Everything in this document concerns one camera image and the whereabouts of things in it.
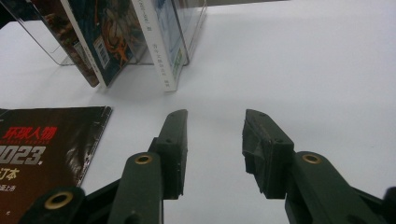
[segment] book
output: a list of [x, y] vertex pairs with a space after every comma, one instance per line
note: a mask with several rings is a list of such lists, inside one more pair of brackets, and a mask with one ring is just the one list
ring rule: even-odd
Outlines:
[[18, 223], [50, 189], [80, 186], [111, 111], [0, 109], [0, 223]]
[[30, 0], [39, 17], [47, 25], [55, 39], [67, 53], [79, 72], [92, 87], [99, 84], [90, 61], [78, 40], [77, 34], [68, 19], [60, 0]]
[[124, 11], [131, 9], [130, 0], [61, 0], [61, 3], [99, 82], [109, 87], [122, 68], [136, 60], [131, 46], [134, 40], [125, 37], [119, 20], [129, 15]]
[[164, 91], [176, 91], [186, 49], [172, 0], [132, 0]]
[[2, 4], [26, 30], [26, 26], [33, 25], [32, 22], [45, 26], [88, 83], [92, 87], [99, 84], [59, 0], [3, 0]]

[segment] transparent plastic holder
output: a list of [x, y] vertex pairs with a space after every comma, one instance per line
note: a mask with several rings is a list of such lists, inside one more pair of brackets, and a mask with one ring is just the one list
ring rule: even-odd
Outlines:
[[[59, 65], [74, 64], [29, 0], [0, 0], [0, 3], [53, 61]], [[187, 65], [191, 61], [197, 37], [205, 19], [207, 4], [206, 0], [172, 0], [172, 3], [177, 14], [180, 35], [187, 51], [185, 63]], [[147, 49], [141, 55], [140, 60], [130, 64], [153, 64], [149, 50]]]

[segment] white background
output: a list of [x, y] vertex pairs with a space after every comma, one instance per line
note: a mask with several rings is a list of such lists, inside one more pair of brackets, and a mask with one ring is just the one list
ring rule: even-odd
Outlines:
[[395, 18], [392, 0], [210, 7], [173, 93], [149, 65], [91, 88], [11, 23], [0, 31], [0, 107], [113, 107], [87, 194], [120, 178], [167, 114], [188, 109], [185, 195], [165, 202], [165, 222], [287, 223], [284, 201], [266, 200], [245, 173], [246, 109], [270, 115], [295, 151], [325, 156], [351, 186], [382, 198], [396, 180]]

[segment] screw hole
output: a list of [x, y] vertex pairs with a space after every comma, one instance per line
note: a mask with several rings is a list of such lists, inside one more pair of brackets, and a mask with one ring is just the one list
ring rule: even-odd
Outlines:
[[316, 155], [313, 155], [313, 154], [306, 154], [306, 155], [303, 155], [303, 160], [304, 160], [304, 161], [307, 161], [307, 162], [309, 162], [309, 163], [312, 163], [312, 164], [319, 164], [319, 163], [321, 163], [321, 158], [318, 157], [318, 156], [316, 156]]
[[49, 197], [44, 203], [44, 207], [49, 210], [62, 208], [68, 203], [70, 203], [72, 199], [73, 199], [73, 193], [68, 191], [59, 192]]
[[151, 162], [152, 158], [148, 155], [139, 156], [134, 160], [137, 164], [147, 164]]

